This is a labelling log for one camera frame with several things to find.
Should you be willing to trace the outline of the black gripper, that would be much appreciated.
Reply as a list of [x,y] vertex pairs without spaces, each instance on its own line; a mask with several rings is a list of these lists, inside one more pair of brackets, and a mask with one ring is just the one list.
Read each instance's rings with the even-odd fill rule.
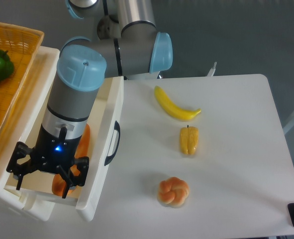
[[[36,170],[56,174],[56,196],[66,198],[77,187],[84,186],[89,158],[75,157],[80,139],[61,140],[41,127],[34,148],[17,142],[6,168],[17,180],[16,190],[20,190],[24,176]],[[63,176],[58,174],[58,166],[63,169]]]

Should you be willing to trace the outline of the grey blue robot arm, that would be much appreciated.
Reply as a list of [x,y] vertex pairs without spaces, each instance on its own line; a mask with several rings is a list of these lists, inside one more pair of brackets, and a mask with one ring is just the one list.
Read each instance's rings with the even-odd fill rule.
[[18,142],[6,168],[21,188],[35,171],[58,174],[65,182],[62,197],[86,181],[89,158],[75,157],[98,90],[105,78],[170,69],[169,34],[158,32],[149,0],[115,2],[120,37],[93,43],[75,38],[61,50],[36,144]]

